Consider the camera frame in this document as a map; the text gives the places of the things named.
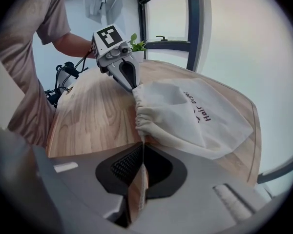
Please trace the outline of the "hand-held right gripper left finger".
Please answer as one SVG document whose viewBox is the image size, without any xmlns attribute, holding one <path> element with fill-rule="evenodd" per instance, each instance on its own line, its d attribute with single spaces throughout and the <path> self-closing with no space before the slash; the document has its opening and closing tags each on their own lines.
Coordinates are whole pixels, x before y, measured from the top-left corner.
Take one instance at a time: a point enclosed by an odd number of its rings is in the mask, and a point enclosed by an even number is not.
<svg viewBox="0 0 293 234">
<path fill-rule="evenodd" d="M 84 155 L 53 157 L 59 176 L 91 210 L 121 227 L 129 227 L 145 203 L 143 145 L 138 142 Z"/>
</svg>

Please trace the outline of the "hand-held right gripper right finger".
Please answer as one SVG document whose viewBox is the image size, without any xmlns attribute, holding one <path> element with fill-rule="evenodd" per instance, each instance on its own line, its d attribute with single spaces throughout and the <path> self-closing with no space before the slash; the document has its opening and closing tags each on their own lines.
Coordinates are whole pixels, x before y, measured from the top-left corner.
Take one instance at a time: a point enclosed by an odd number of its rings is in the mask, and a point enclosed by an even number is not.
<svg viewBox="0 0 293 234">
<path fill-rule="evenodd" d="M 138 234 L 255 234 L 280 207 L 215 161 L 146 145 L 146 204 L 130 229 Z"/>
</svg>

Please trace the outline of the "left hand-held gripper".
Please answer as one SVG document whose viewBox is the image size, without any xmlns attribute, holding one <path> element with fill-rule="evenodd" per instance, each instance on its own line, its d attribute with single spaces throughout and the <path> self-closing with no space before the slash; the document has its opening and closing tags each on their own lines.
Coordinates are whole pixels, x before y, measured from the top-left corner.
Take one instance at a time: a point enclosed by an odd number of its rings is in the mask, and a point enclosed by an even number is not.
<svg viewBox="0 0 293 234">
<path fill-rule="evenodd" d="M 117 25 L 111 24 L 94 32 L 91 50 L 100 72 L 110 72 L 126 91 L 132 92 L 140 84 L 140 64 L 133 58 L 130 45 Z"/>
</svg>

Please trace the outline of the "beige drawstring cloth bag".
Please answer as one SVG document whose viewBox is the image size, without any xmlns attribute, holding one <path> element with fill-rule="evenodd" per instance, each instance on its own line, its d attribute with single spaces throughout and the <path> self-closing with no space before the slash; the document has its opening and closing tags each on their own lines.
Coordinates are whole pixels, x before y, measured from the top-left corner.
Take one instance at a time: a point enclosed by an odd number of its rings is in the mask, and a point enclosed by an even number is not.
<svg viewBox="0 0 293 234">
<path fill-rule="evenodd" d="M 136 130 L 142 141 L 153 137 L 191 160 L 221 158 L 237 149 L 253 128 L 242 114 L 202 79 L 165 79 L 139 85 L 133 91 Z M 146 202 L 151 178 L 156 198 L 169 197 L 194 178 L 189 167 L 172 155 L 142 148 L 139 209 Z"/>
</svg>

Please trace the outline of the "person's left forearm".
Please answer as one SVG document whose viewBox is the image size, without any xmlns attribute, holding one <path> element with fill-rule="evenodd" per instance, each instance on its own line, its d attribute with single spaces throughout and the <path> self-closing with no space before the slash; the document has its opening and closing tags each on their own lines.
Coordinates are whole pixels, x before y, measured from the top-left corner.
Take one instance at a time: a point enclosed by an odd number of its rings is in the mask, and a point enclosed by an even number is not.
<svg viewBox="0 0 293 234">
<path fill-rule="evenodd" d="M 83 58 L 91 50 L 91 41 L 67 33 L 52 42 L 57 51 L 76 58 Z"/>
</svg>

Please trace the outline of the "green potted plant white pot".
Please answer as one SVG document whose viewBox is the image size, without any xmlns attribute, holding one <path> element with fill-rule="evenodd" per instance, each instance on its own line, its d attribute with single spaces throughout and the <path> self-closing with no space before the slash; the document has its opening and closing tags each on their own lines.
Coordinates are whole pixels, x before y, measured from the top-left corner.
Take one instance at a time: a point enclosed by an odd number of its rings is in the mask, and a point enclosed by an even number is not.
<svg viewBox="0 0 293 234">
<path fill-rule="evenodd" d="M 132 56 L 137 60 L 138 63 L 142 63 L 144 61 L 146 43 L 144 41 L 136 43 L 136 40 L 137 34 L 134 33 L 131 35 L 128 44 L 130 45 L 130 48 L 132 50 Z"/>
</svg>

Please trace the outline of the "person's torso grey shirt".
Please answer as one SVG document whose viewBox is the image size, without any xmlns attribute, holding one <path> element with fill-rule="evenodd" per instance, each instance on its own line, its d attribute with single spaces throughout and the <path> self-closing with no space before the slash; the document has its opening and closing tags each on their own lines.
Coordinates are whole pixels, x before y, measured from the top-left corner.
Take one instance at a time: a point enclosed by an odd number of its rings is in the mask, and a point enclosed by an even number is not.
<svg viewBox="0 0 293 234">
<path fill-rule="evenodd" d="M 35 68 L 33 36 L 49 44 L 70 32 L 65 0 L 17 0 L 0 27 L 0 60 L 24 98 L 8 129 L 45 147 L 55 108 L 48 102 Z"/>
</svg>

